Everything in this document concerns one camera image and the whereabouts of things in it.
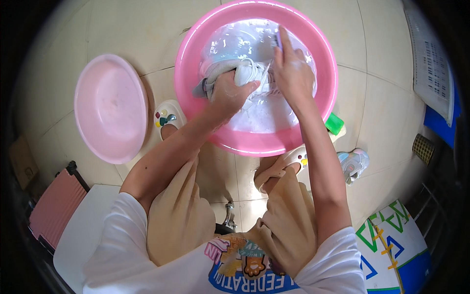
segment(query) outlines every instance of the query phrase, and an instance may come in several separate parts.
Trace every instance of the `white plastic crate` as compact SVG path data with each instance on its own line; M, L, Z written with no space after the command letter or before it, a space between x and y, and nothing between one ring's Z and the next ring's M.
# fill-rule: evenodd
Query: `white plastic crate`
M413 47L413 90L450 127L454 113L454 80L446 53L419 8L405 0L404 10Z

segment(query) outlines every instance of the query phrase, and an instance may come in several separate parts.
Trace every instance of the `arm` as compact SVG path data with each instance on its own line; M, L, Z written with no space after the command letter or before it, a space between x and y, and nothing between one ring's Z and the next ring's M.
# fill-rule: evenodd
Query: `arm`
M221 74L215 84L214 102L174 134L153 147L131 169L120 192L134 196L149 214L150 205L171 182L179 169L217 128L237 113L259 81L242 87L234 84L235 72Z
M276 84L297 116L308 156L308 171L318 223L318 246L352 226L341 164L312 97L315 76L302 50L293 50L280 27L283 52L274 49Z

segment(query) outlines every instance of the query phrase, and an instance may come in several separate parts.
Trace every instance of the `green soap bar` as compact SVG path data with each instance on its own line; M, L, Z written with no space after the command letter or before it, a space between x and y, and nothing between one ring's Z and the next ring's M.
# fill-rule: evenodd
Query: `green soap bar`
M328 131L332 132L335 136L339 134L341 128L345 125L345 122L337 117L334 113L329 115L329 118L325 122L325 126Z

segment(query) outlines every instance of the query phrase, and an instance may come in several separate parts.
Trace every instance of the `graphic print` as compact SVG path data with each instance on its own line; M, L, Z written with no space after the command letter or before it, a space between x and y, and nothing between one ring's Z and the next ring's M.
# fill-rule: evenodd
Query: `graphic print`
M256 243L221 236L207 243L204 254L213 262L209 282L227 293L281 293L299 288L282 266Z

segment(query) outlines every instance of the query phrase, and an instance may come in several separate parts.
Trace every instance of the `white t-shirt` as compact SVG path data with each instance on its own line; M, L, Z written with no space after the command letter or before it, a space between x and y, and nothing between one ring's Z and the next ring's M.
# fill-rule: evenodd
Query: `white t-shirt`
M161 267L149 260L147 216L120 193L104 220L102 239L83 272L85 294L95 293L365 293L352 227L318 248L295 279L255 243L221 236Z

